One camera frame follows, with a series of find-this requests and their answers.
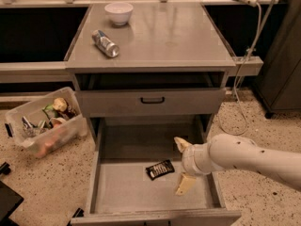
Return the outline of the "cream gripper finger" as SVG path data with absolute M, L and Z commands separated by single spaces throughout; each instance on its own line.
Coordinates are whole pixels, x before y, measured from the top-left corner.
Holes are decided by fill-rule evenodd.
M 196 180 L 196 177 L 183 172 L 175 194 L 177 196 L 183 196 L 194 186 Z
M 186 141 L 185 139 L 181 138 L 181 137 L 174 137 L 174 141 L 178 147 L 178 150 L 183 153 L 185 151 L 186 148 L 188 148 L 189 146 L 191 146 L 191 143 Z

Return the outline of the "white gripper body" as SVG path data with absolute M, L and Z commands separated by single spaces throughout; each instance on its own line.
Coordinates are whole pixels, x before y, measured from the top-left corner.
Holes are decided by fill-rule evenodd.
M 210 157 L 207 143 L 188 146 L 182 153 L 182 167 L 191 176 L 207 175 L 220 169 Z

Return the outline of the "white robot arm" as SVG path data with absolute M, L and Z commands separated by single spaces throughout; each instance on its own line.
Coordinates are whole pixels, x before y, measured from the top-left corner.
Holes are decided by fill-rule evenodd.
M 174 137 L 182 167 L 190 176 L 247 170 L 301 191 L 301 154 L 259 147 L 247 137 L 219 134 L 203 144 Z

